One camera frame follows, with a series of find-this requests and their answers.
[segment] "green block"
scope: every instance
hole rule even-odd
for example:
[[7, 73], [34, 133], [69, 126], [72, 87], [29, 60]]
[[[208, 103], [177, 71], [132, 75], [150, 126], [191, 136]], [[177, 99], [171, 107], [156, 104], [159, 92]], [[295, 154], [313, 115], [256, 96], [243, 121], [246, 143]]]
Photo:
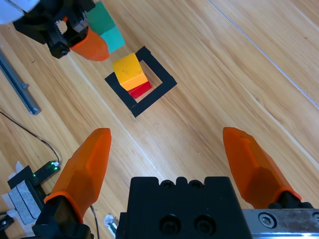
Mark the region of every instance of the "green block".
[[110, 54], [125, 45], [125, 41], [117, 26], [107, 32], [104, 32], [101, 37], [106, 44], [108, 44]]
[[116, 27], [115, 22], [105, 9], [102, 2], [97, 2], [95, 8], [90, 10], [86, 16], [88, 18], [90, 28], [99, 36], [102, 36], [103, 33]]

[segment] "black square frame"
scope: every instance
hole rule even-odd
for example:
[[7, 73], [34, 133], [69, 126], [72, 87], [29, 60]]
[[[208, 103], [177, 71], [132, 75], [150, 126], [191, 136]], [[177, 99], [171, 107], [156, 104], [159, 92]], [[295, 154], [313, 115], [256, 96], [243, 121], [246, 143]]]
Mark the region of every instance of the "black square frame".
[[136, 100], [120, 85], [114, 72], [105, 78], [105, 81], [129, 108], [134, 117], [139, 116], [160, 97], [165, 95], [170, 89], [177, 85], [173, 76], [165, 70], [165, 68], [157, 61], [157, 59], [155, 59], [154, 56], [152, 56], [151, 52], [145, 46], [136, 53], [136, 56], [140, 62], [144, 61], [162, 81], [158, 87], [145, 96], [145, 98], [143, 98], [140, 102], [137, 103]]

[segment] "cube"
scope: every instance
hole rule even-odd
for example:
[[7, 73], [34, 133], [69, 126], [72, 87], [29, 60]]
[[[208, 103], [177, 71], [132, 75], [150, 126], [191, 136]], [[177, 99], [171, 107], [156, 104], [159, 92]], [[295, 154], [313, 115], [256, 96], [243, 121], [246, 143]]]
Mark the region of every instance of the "cube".
[[135, 53], [114, 62], [113, 68], [120, 85], [126, 91], [130, 91], [148, 81]]
[[137, 86], [134, 89], [131, 89], [129, 91], [129, 94], [134, 98], [137, 99], [138, 97], [140, 97], [142, 94], [146, 93], [147, 91], [149, 91], [152, 88], [151, 84], [149, 81], [147, 81], [146, 83]]
[[86, 16], [88, 18], [90, 28], [108, 45], [110, 54], [125, 45], [125, 41], [120, 30], [108, 11], [105, 9], [102, 2], [97, 2], [95, 8], [90, 10]]

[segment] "hex bolt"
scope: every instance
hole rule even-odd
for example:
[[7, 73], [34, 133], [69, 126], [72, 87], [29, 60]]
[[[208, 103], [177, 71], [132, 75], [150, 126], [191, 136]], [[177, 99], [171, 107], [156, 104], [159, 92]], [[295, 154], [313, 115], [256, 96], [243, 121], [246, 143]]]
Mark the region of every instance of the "hex bolt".
[[314, 213], [313, 217], [314, 217], [315, 222], [319, 224], [319, 213]]
[[260, 223], [267, 228], [274, 228], [276, 226], [275, 220], [269, 214], [261, 213], [259, 214], [258, 218]]

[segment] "wooden floor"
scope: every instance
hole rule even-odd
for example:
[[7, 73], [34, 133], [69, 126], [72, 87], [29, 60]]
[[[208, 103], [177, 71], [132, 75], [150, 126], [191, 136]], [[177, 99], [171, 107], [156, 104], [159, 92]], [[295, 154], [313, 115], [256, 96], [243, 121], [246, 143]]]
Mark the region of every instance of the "wooden floor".
[[[126, 211], [134, 176], [231, 177], [225, 126], [253, 135], [304, 200], [319, 207], [319, 0], [104, 4], [127, 44], [102, 63], [74, 53], [57, 60], [12, 25], [0, 26], [1, 50], [42, 109], [31, 116], [1, 74], [2, 111], [50, 141], [63, 164], [94, 129], [112, 131], [108, 171], [94, 205], [101, 238], [112, 238], [103, 219]], [[134, 118], [104, 78], [112, 61], [144, 45], [177, 86]], [[17, 161], [36, 170], [53, 159], [41, 142], [0, 118], [1, 194], [9, 191]], [[46, 192], [56, 179], [45, 183]], [[6, 209], [0, 201], [0, 211]], [[96, 232], [91, 212], [84, 222]], [[7, 232], [23, 235], [17, 224]]]

